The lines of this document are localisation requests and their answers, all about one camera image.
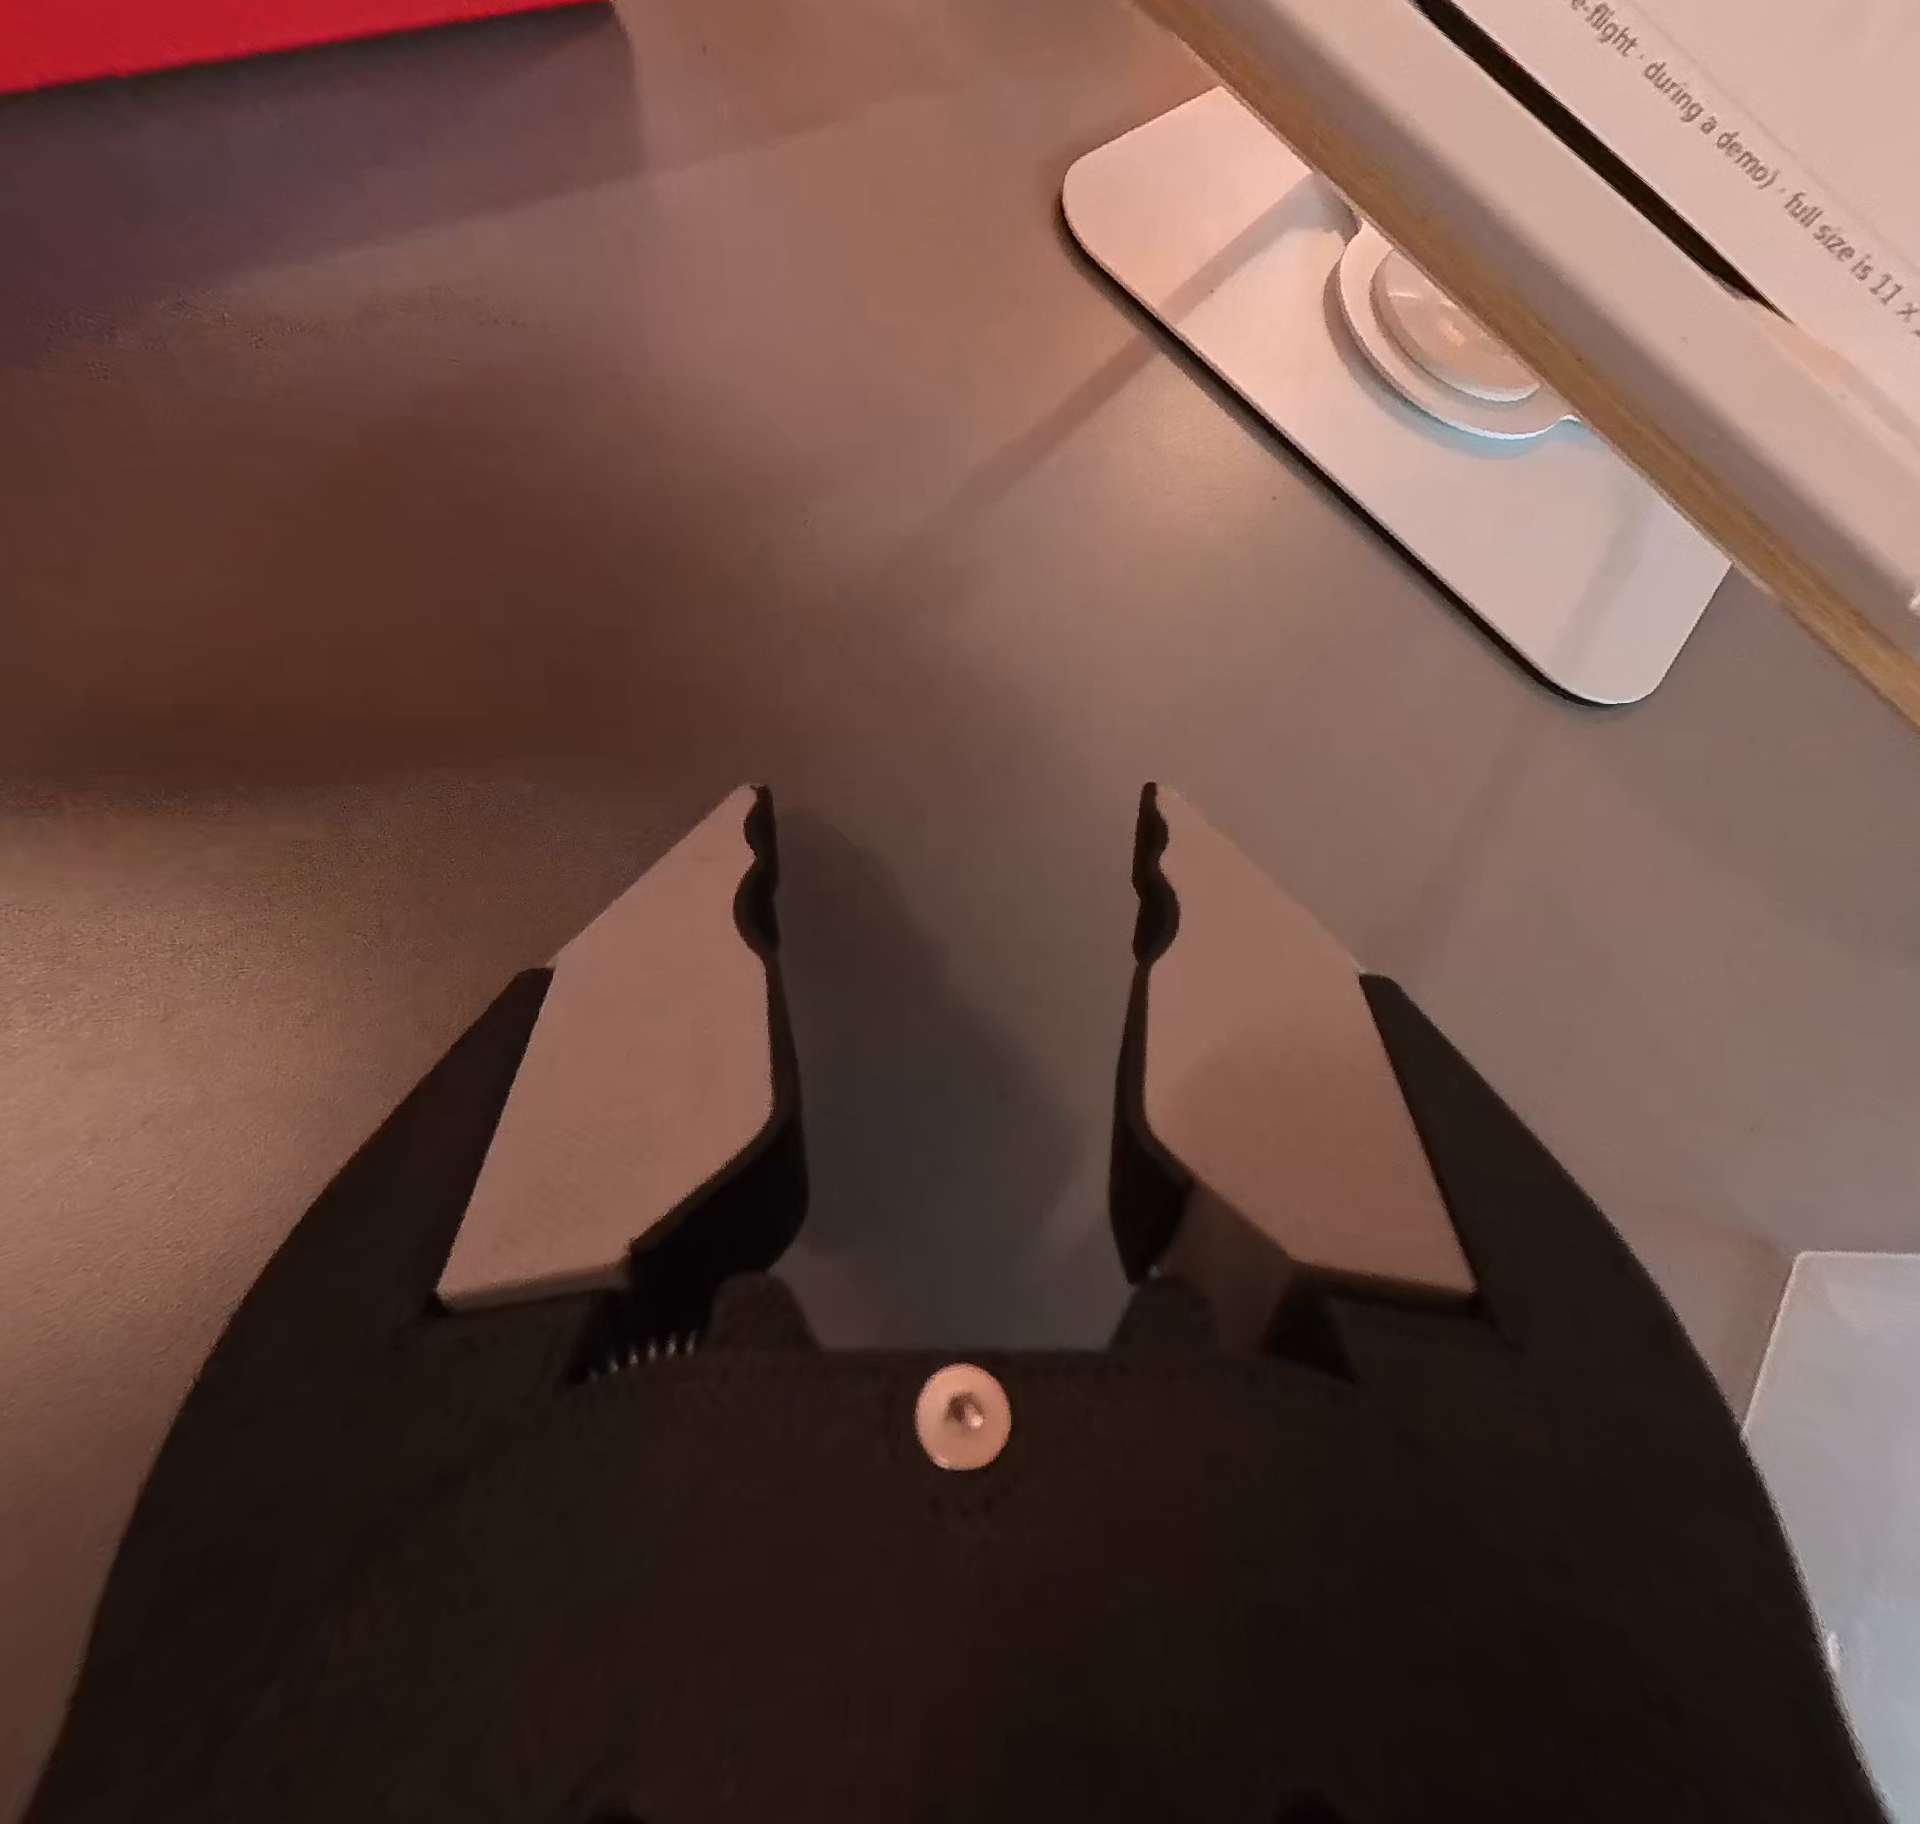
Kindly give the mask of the printed instruction sheet board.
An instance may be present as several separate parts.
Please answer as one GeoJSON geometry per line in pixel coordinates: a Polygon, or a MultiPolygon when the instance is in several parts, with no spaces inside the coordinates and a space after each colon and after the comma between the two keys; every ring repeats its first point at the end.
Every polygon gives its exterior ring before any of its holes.
{"type": "Polygon", "coordinates": [[[1915,407],[1915,0],[1449,0],[1782,316],[1915,407]]]}

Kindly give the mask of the clear plastic box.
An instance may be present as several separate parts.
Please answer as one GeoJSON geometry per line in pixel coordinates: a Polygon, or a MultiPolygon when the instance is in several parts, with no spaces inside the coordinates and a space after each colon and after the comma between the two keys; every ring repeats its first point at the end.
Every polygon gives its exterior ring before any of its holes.
{"type": "Polygon", "coordinates": [[[1917,1818],[1917,1259],[1802,1252],[1743,1417],[1890,1821],[1917,1818]]]}

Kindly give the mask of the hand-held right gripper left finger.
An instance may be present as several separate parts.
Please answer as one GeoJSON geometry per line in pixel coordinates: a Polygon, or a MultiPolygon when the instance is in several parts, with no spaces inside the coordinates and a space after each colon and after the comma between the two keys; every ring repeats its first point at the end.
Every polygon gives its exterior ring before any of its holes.
{"type": "Polygon", "coordinates": [[[703,1315],[808,1210],[773,803],[742,784],[548,963],[436,1282],[454,1313],[623,1293],[703,1315]]]}

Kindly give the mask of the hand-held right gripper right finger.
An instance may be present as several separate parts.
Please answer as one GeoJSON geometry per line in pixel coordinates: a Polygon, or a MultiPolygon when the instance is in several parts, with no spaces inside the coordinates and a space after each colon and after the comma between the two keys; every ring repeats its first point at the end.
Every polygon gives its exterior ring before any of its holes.
{"type": "Polygon", "coordinates": [[[1164,783],[1140,794],[1110,1226],[1232,1355],[1339,1355],[1331,1305],[1479,1285],[1351,955],[1164,783]]]}

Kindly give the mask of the white metal stand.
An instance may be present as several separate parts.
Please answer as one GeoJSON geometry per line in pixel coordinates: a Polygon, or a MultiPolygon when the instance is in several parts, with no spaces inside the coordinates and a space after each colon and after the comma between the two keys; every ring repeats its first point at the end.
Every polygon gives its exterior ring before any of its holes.
{"type": "Polygon", "coordinates": [[[1075,161],[1078,247],[1572,701],[1742,573],[1915,722],[1915,407],[1449,0],[1130,0],[1204,94],[1075,161]]]}

